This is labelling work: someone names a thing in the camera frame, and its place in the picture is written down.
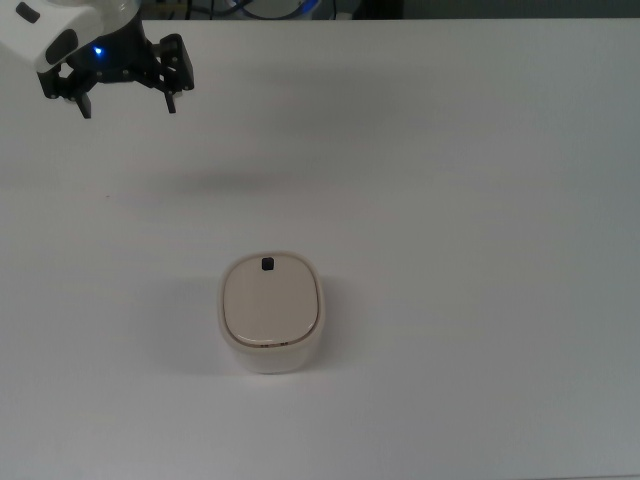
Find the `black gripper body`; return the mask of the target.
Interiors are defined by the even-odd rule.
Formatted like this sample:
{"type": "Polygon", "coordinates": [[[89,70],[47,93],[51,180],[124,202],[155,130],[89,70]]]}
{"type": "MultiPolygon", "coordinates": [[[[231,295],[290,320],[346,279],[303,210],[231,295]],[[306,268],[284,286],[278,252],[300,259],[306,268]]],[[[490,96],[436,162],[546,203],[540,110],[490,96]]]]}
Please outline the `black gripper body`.
{"type": "Polygon", "coordinates": [[[160,83],[160,63],[153,54],[153,44],[146,38],[140,14],[69,55],[66,64],[70,68],[67,79],[78,83],[160,83]]]}

